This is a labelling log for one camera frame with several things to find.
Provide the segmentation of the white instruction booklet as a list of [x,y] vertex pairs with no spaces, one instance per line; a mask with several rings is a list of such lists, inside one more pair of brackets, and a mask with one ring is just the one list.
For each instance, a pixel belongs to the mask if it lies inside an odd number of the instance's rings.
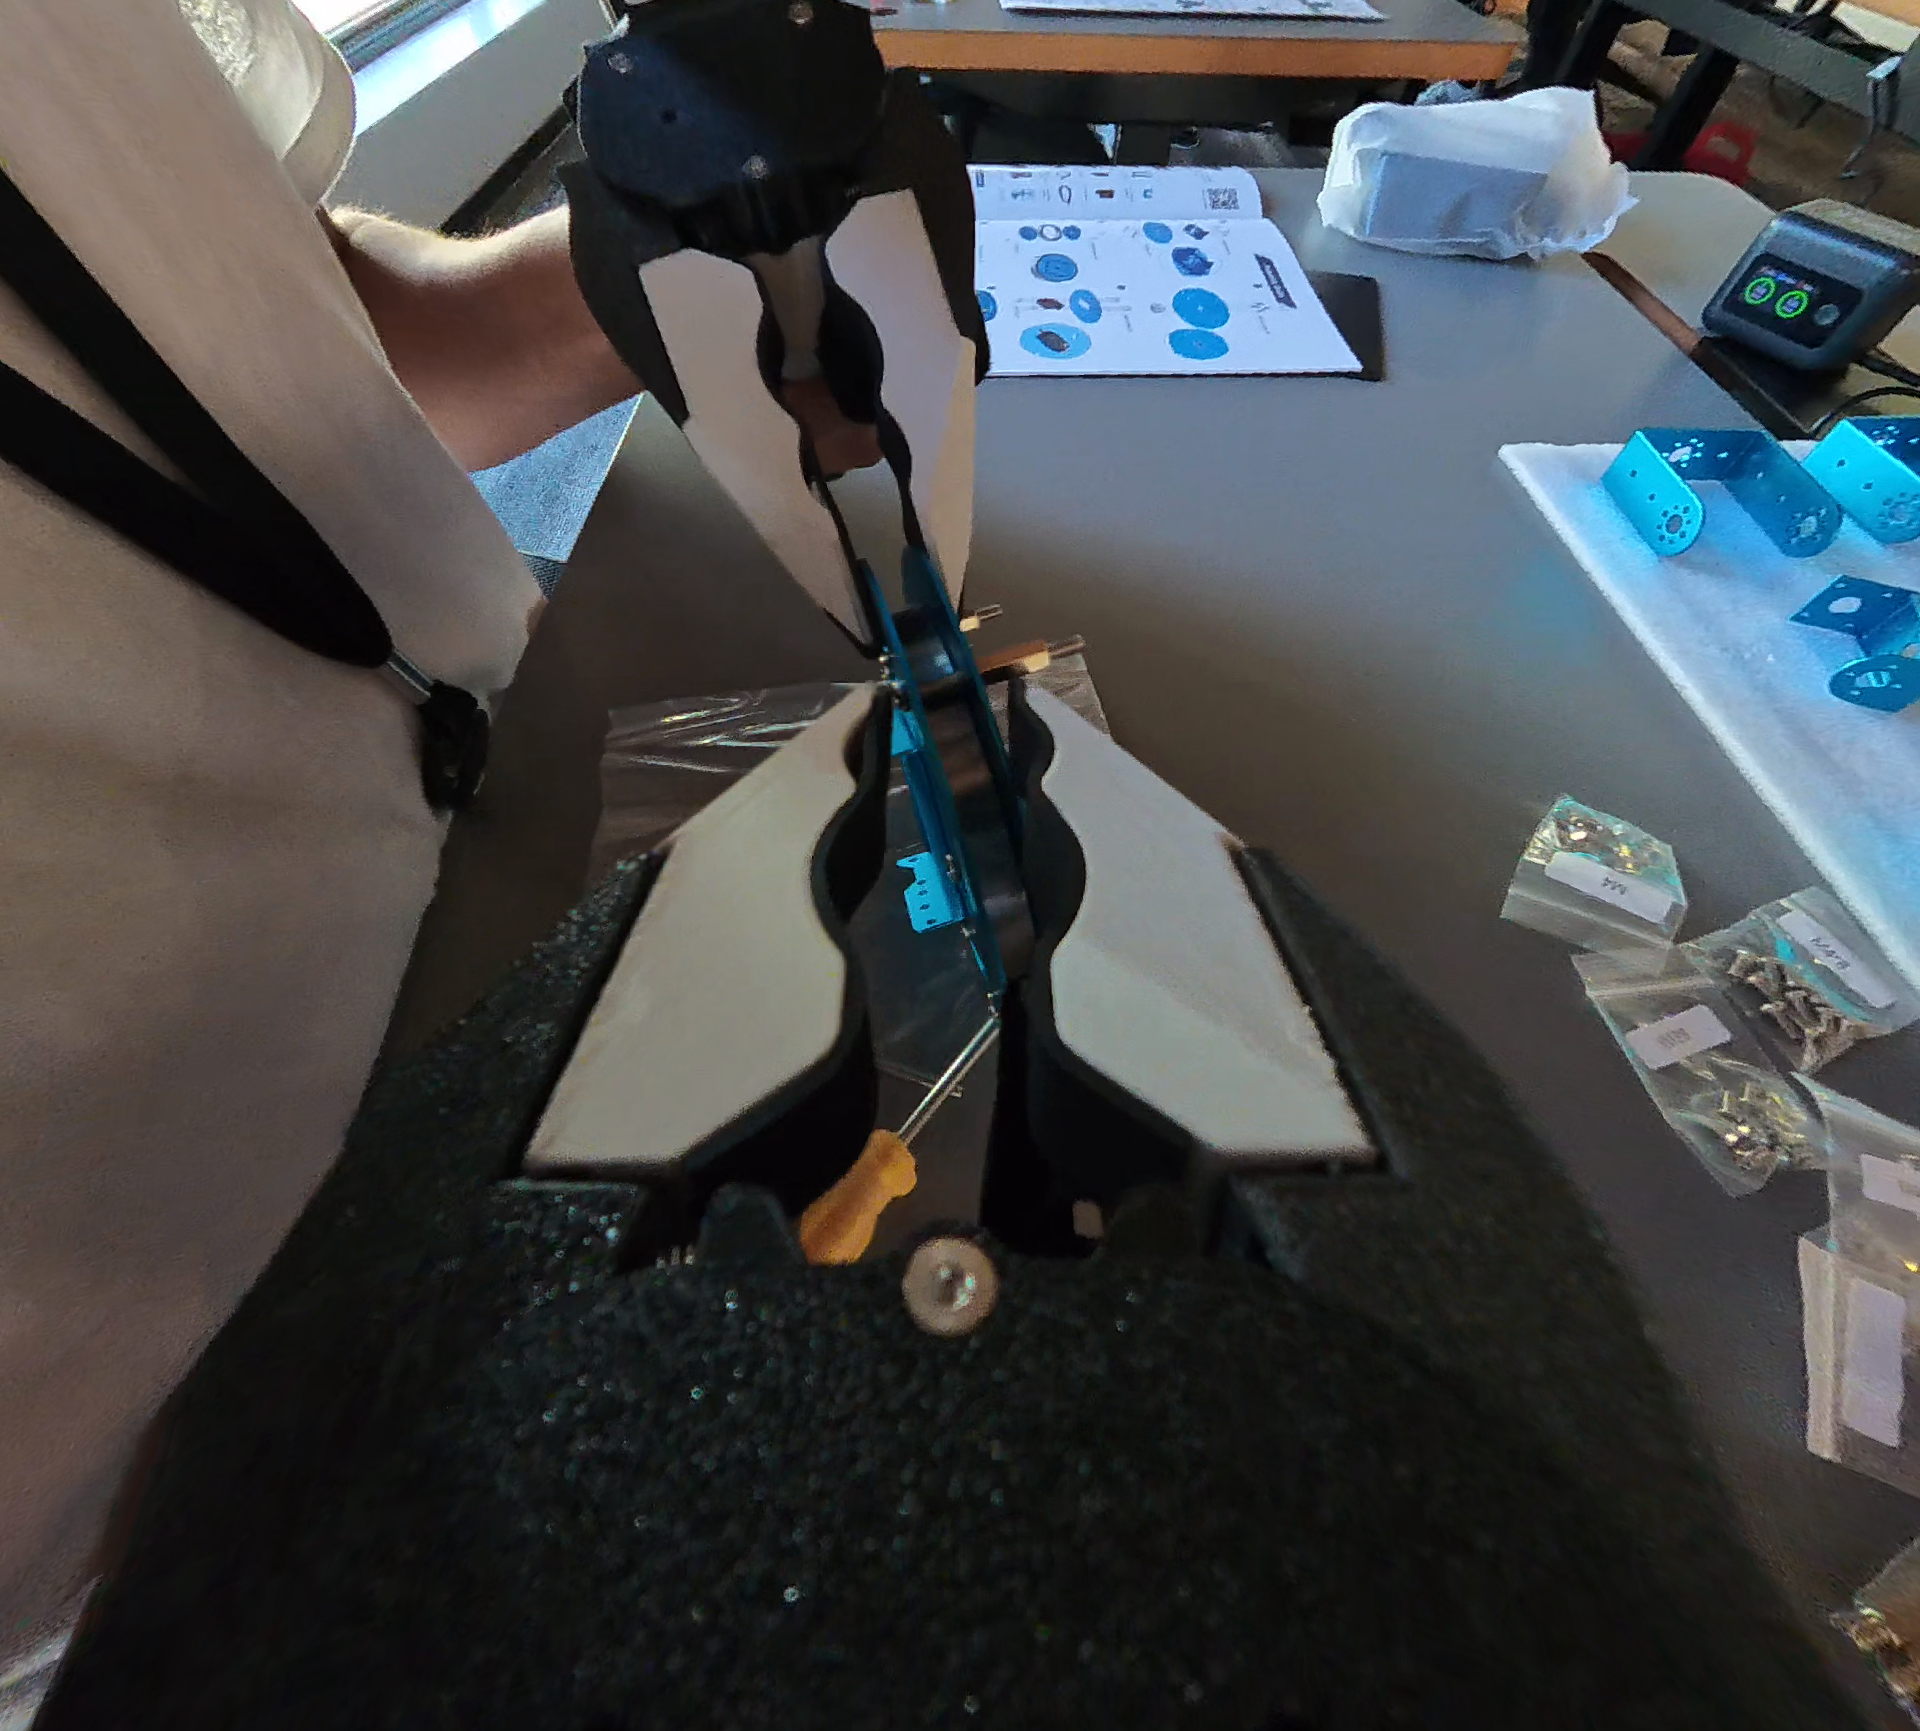
[[1246,169],[978,163],[971,177],[994,377],[1362,369]]

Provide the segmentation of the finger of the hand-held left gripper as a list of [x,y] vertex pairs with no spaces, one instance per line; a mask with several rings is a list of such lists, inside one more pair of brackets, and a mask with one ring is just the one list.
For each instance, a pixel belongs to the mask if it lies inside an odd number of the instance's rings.
[[641,269],[641,287],[684,399],[683,433],[758,539],[852,639],[872,627],[830,507],[805,475],[801,423],[760,369],[766,303],[754,271],[700,251]]
[[978,347],[952,315],[914,195],[857,203],[828,237],[828,273],[877,333],[880,437],[909,533],[957,593],[975,535]]

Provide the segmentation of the person's left hand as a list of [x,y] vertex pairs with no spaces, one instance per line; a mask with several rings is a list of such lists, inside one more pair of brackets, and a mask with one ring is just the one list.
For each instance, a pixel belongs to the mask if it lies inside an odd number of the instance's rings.
[[877,425],[849,417],[825,377],[787,379],[780,403],[799,423],[802,445],[822,479],[884,461]]

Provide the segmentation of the black pad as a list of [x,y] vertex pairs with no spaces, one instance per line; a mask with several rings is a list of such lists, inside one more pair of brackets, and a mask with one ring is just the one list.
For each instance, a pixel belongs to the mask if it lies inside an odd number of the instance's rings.
[[1324,371],[1316,377],[1381,383],[1386,375],[1381,281],[1370,275],[1309,269],[1307,277],[1328,319],[1357,355],[1357,369]]

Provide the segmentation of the white wrapped package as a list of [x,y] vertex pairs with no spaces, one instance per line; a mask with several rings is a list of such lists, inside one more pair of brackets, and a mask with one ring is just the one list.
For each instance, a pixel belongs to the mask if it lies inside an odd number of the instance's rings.
[[1351,111],[1316,209],[1327,227],[1385,249],[1511,259],[1586,253],[1634,201],[1595,95],[1544,87]]

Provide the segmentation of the grey power station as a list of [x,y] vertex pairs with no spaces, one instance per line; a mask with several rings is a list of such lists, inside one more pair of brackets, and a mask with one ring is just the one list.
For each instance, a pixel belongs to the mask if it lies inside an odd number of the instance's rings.
[[1707,301],[1700,329],[1798,371],[1838,371],[1918,303],[1918,229],[1833,199],[1779,211]]

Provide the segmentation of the orange handled screwdriver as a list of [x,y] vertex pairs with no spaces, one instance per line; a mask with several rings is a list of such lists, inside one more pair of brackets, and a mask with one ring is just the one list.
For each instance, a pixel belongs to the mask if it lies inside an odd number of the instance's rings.
[[849,1171],[805,1209],[799,1241],[807,1263],[857,1263],[868,1253],[884,1211],[918,1183],[914,1145],[920,1131],[997,1045],[1000,1023],[998,1013],[989,1013],[909,1117],[899,1127],[877,1127]]

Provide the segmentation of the person's left forearm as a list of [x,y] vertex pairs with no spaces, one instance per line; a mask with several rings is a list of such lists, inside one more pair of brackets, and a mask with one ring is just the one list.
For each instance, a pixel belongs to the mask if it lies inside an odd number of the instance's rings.
[[585,301],[571,211],[480,237],[322,209],[397,379],[469,469],[504,465],[643,393]]

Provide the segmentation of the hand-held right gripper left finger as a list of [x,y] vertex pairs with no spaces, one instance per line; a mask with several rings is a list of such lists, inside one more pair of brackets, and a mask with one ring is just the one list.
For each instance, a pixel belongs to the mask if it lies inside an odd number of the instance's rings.
[[531,1137],[526,1173],[704,1177],[828,1065],[850,1013],[846,909],[825,843],[886,731],[844,693],[664,845]]

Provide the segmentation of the clear plastic bag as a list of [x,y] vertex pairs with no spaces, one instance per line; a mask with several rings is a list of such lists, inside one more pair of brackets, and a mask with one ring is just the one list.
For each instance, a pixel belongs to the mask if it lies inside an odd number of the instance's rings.
[[[588,879],[655,849],[849,691],[849,683],[801,683],[611,711]],[[894,1127],[975,1037],[989,1005],[965,927],[933,877],[901,759],[890,763],[886,791],[886,863],[852,923],[852,945],[872,1011],[877,1119]]]

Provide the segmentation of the white foam sheet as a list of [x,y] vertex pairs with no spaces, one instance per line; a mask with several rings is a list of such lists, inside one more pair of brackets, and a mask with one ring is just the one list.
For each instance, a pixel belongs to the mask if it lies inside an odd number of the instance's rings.
[[1696,543],[1653,553],[1602,489],[1619,445],[1507,445],[1514,475],[1721,747],[1886,961],[1918,981],[1918,715],[1836,699],[1841,633],[1792,621],[1838,573],[1916,587],[1916,543],[1845,521],[1786,557],[1709,485]]

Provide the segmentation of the blue metal turntable disc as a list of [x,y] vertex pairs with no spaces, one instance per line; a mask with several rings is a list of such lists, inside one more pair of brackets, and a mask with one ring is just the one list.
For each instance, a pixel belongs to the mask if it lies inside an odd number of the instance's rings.
[[1024,805],[972,639],[922,543],[904,545],[901,583],[902,603],[890,607],[874,565],[861,565],[886,681],[909,725],[904,775],[925,841],[1000,1009],[1037,941],[1022,883]]

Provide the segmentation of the pile of small screw bags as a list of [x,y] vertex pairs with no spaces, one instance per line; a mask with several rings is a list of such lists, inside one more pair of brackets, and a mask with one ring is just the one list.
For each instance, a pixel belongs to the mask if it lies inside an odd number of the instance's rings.
[[1569,1111],[1751,1536],[1827,1642],[1865,1644],[1868,1570],[1916,1534],[1916,1217],[1870,1203],[1916,1171],[1916,1123],[1786,1069],[1769,1015],[1817,1043],[1850,1021],[1785,927],[1714,951],[1537,929],[1533,953],[1500,1035],[1555,1005],[1526,1083]]

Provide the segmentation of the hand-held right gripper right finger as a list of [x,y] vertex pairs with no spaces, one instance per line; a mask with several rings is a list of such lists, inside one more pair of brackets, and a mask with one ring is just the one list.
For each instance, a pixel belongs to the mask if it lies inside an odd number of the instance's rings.
[[1058,695],[1014,695],[1027,1109],[1063,1173],[1373,1167],[1241,841]]

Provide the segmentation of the blue metal bracket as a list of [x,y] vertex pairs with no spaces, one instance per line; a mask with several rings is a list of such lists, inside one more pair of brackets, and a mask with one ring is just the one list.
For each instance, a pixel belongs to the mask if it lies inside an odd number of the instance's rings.
[[1878,543],[1918,539],[1916,413],[1838,421],[1803,469]]
[[1727,495],[1788,557],[1827,551],[1843,525],[1843,507],[1823,483],[1765,429],[1637,431],[1601,475],[1601,487],[1643,543],[1661,557],[1680,555],[1703,535],[1703,483]]
[[1841,573],[1814,591],[1790,619],[1853,641],[1857,655],[1843,663],[1828,683],[1836,699],[1883,713],[1916,705],[1916,589]]

